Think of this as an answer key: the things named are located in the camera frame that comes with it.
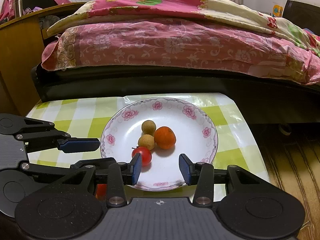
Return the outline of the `red cherry tomato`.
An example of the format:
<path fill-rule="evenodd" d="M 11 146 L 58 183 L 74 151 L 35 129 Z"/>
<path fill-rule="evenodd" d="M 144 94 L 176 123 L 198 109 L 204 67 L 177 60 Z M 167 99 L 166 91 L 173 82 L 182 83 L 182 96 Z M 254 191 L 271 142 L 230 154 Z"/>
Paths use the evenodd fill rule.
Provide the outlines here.
<path fill-rule="evenodd" d="M 148 166 L 152 161 L 152 154 L 150 150 L 144 146 L 138 146 L 134 148 L 131 156 L 134 157 L 137 153 L 140 154 L 142 158 L 142 166 Z"/>
<path fill-rule="evenodd" d="M 107 193 L 107 185 L 106 184 L 97 184 L 97 187 L 95 190 L 95 197 L 99 201 L 106 200 L 106 193 Z"/>

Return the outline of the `tan longan fruit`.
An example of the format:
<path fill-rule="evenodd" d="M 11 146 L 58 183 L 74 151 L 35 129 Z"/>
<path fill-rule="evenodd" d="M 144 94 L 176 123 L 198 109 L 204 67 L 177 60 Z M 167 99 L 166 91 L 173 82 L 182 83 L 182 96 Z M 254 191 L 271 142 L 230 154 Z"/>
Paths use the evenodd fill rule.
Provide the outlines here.
<path fill-rule="evenodd" d="M 146 120 L 142 123 L 143 134 L 153 136 L 156 131 L 156 124 L 152 120 Z"/>
<path fill-rule="evenodd" d="M 155 148 L 155 139 L 152 135 L 144 134 L 139 138 L 138 146 L 145 147 L 151 151 Z"/>

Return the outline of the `white floral plate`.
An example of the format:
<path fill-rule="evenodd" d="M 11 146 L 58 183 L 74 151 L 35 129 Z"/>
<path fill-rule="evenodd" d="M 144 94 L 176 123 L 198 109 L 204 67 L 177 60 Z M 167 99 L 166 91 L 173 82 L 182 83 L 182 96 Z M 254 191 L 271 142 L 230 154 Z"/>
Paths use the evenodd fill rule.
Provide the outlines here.
<path fill-rule="evenodd" d="M 136 189 L 168 191 L 185 185 L 179 156 L 194 162 L 211 163 L 216 155 L 218 136 L 207 113 L 176 98 L 148 98 L 119 110 L 101 135 L 103 158 L 128 162 L 133 150 L 148 148 Z"/>

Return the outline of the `yellow cartoon box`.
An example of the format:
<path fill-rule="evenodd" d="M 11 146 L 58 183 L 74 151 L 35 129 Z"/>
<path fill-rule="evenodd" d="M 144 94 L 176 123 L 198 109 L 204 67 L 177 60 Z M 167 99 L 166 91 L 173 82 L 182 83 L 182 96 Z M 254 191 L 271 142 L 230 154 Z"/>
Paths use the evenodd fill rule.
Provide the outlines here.
<path fill-rule="evenodd" d="M 283 7 L 281 5 L 275 4 L 272 9 L 273 17 L 282 17 L 283 15 Z"/>

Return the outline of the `steel thermos bottle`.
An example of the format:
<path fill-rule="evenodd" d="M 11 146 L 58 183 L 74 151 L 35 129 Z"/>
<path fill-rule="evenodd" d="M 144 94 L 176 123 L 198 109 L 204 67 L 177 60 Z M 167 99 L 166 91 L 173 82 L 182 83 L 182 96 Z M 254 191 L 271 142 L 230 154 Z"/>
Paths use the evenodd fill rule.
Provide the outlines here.
<path fill-rule="evenodd" d="M 23 16 L 23 0 L 14 0 L 13 8 L 15 18 Z"/>

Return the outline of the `pink floral bed sheet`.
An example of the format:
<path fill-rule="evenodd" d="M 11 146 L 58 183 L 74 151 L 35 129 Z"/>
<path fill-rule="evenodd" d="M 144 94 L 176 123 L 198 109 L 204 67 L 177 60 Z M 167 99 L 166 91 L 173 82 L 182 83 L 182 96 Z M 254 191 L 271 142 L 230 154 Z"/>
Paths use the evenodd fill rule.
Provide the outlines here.
<path fill-rule="evenodd" d="M 42 53 L 42 67 L 106 65 L 227 70 L 319 82 L 319 57 L 272 35 L 179 18 L 94 23 L 66 29 Z"/>

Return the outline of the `wooden desk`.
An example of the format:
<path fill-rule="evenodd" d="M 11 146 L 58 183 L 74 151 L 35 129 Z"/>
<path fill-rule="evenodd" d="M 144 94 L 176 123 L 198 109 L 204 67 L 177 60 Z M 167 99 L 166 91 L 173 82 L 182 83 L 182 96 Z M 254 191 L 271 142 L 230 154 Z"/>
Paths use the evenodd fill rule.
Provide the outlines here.
<path fill-rule="evenodd" d="M 66 17 L 84 3 L 73 2 L 42 9 L 1 24 L 1 112 L 26 115 L 40 98 L 31 69 L 41 62 L 46 30 L 40 19 L 49 15 Z"/>

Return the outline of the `small orange mandarin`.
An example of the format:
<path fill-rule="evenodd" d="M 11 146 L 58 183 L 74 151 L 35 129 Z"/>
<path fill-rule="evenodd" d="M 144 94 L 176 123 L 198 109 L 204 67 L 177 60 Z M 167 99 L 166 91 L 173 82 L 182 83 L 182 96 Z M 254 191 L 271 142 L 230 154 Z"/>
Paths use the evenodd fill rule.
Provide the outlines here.
<path fill-rule="evenodd" d="M 154 133 L 155 143 L 163 150 L 171 149 L 176 144 L 176 136 L 172 129 L 162 126 Z"/>

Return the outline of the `colourful floral quilt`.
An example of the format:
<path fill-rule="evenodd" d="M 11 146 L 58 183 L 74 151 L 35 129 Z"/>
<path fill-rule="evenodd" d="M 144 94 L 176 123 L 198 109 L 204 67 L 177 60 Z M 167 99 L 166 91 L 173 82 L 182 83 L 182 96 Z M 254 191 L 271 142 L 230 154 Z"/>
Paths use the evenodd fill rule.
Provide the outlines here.
<path fill-rule="evenodd" d="M 316 35 L 285 18 L 272 17 L 230 0 L 92 0 L 54 23 L 47 34 L 55 35 L 76 25 L 154 17 L 211 20 L 274 35 L 319 55 Z"/>

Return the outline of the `dark wooden headboard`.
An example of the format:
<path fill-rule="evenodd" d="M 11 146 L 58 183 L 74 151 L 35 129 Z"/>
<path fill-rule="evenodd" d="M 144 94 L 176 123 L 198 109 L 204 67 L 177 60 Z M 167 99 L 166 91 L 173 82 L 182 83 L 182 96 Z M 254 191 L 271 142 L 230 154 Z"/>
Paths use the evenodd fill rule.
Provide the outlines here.
<path fill-rule="evenodd" d="M 302 29 L 308 29 L 319 36 L 320 7 L 287 0 L 283 11 L 283 18 L 291 21 Z"/>

